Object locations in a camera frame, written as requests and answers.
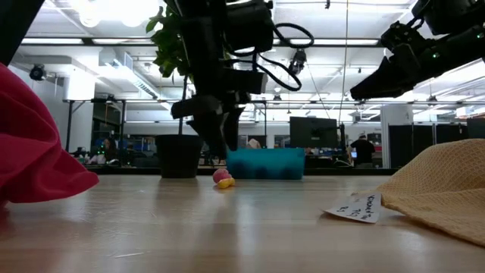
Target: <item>black pot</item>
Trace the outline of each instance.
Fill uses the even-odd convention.
[[[192,135],[155,137],[163,178],[194,178],[199,166],[202,139]]]

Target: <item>red cloth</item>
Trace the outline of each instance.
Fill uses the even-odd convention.
[[[42,101],[0,64],[0,205],[66,198],[97,183],[96,174],[62,149]]]

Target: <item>pink ball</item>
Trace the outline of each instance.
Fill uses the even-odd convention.
[[[218,169],[212,175],[212,179],[214,180],[215,183],[218,183],[223,179],[231,178],[231,177],[232,176],[229,174],[229,171],[227,171],[226,169]]]

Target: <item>potted plant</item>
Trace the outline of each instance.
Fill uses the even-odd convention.
[[[146,26],[149,33],[157,24],[162,24],[161,30],[153,34],[151,40],[158,47],[157,58],[153,61],[159,66],[162,77],[173,76],[174,71],[183,78],[182,100],[186,98],[187,81],[192,78],[189,72],[189,62],[180,35],[180,16],[167,6],[166,15],[160,7],[156,16],[151,17]],[[164,178],[194,178],[199,166],[202,139],[197,135],[183,134],[183,119],[179,120],[179,132],[172,135],[155,137],[158,159],[160,160],[161,176]]]

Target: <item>small toy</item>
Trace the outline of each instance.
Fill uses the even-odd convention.
[[[236,185],[236,181],[226,169],[218,169],[216,172],[214,172],[212,178],[219,189],[226,189]]]

